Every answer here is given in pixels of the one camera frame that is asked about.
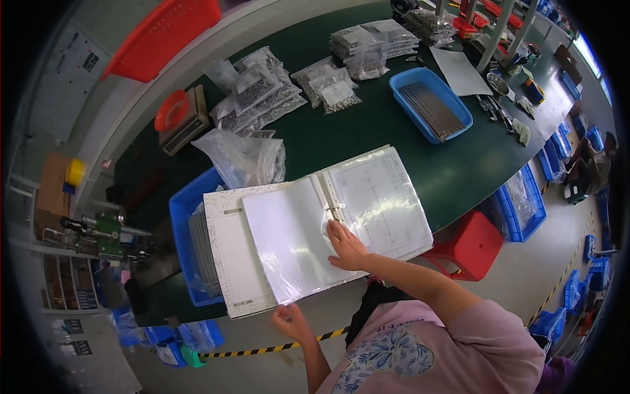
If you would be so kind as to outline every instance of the seated worker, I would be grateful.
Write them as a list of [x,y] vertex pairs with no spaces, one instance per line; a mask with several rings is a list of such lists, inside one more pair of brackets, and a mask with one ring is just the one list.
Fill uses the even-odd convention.
[[588,138],[582,138],[566,165],[569,173],[564,184],[577,180],[585,194],[597,193],[608,184],[610,159],[616,150],[617,140],[610,132],[606,133],[604,149],[599,152],[595,152]]

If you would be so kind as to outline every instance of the orange plastic bowl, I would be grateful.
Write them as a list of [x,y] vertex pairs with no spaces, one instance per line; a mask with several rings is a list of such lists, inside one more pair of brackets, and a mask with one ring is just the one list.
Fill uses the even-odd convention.
[[157,131],[165,131],[167,125],[180,123],[184,119],[187,110],[186,92],[183,89],[176,90],[159,107],[153,126]]

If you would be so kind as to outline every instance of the yellow-black safety tape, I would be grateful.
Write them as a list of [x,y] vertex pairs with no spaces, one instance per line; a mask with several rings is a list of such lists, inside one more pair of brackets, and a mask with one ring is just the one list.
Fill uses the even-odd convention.
[[[338,337],[341,334],[347,333],[348,332],[348,328],[349,327],[340,328],[337,331],[331,331],[331,332],[326,333],[324,335],[320,335],[320,336],[317,337],[317,340],[324,340],[324,339]],[[289,344],[278,345],[278,346],[271,346],[271,347],[262,348],[262,349],[253,349],[253,350],[250,350],[250,351],[223,352],[223,353],[206,353],[206,354],[199,353],[199,357],[210,358],[210,357],[249,356],[250,354],[261,354],[261,353],[271,353],[271,352],[284,351],[284,350],[287,350],[287,349],[291,349],[292,347],[298,347],[298,346],[300,346],[300,344],[298,344],[297,342],[291,342]]]
[[591,212],[590,217],[588,218],[588,223],[587,223],[586,228],[584,229],[584,233],[582,234],[582,239],[580,240],[580,243],[578,244],[578,247],[575,249],[575,253],[573,254],[573,257],[571,258],[571,262],[564,269],[564,272],[562,273],[562,276],[560,277],[560,280],[558,281],[558,283],[556,283],[556,285],[554,286],[554,288],[551,291],[551,293],[549,293],[549,296],[547,297],[545,302],[543,302],[541,307],[538,308],[538,311],[536,313],[534,313],[534,316],[532,316],[532,318],[529,319],[529,322],[527,323],[527,326],[529,326],[538,317],[538,315],[540,314],[540,312],[542,312],[542,310],[545,307],[545,305],[547,305],[547,303],[551,299],[551,296],[553,296],[553,294],[556,292],[556,290],[558,290],[558,287],[562,283],[562,280],[564,279],[564,276],[566,275],[567,272],[569,272],[569,268],[571,268],[571,265],[573,264],[573,261],[575,260],[575,257],[578,255],[578,250],[580,250],[580,246],[582,245],[582,241],[584,241],[584,239],[585,239],[585,237],[587,235],[588,228],[589,228],[589,226],[591,224],[593,224],[593,213],[592,212]]

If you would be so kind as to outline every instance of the hand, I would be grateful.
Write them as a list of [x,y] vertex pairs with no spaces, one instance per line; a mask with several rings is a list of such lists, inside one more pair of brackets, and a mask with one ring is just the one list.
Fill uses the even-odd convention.
[[361,271],[362,260],[370,254],[365,245],[346,226],[337,221],[329,220],[326,230],[339,256],[328,257],[330,264],[347,271]]
[[296,304],[280,305],[273,311],[272,321],[282,335],[291,338],[300,345],[315,338],[311,325]]

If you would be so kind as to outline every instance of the floor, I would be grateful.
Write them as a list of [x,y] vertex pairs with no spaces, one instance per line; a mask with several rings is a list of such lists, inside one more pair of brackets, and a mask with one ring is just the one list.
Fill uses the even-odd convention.
[[[545,182],[536,158],[530,167],[540,189]],[[473,293],[492,299],[506,310],[519,316],[526,325],[537,314],[541,305],[555,311],[563,305],[564,283],[573,269],[588,270],[582,261],[584,235],[599,237],[600,225],[595,198],[570,206],[562,196],[560,185],[551,184],[543,199],[547,219],[526,243],[506,243],[488,275],[480,282],[461,282]],[[423,258],[417,264],[431,265]],[[556,287],[558,290],[545,303]],[[365,291],[363,280],[357,280],[298,302],[316,333],[321,335],[338,330],[350,323]],[[230,320],[217,319],[225,338],[220,352],[246,351],[290,342],[276,333],[270,325],[270,313]],[[321,342],[329,364],[334,366],[345,355],[345,335]],[[295,393],[306,390],[306,372],[299,348],[252,356],[218,357],[208,359],[202,368],[176,369],[165,366],[149,349],[133,352],[124,349],[131,368],[146,393],[194,393],[227,390]]]

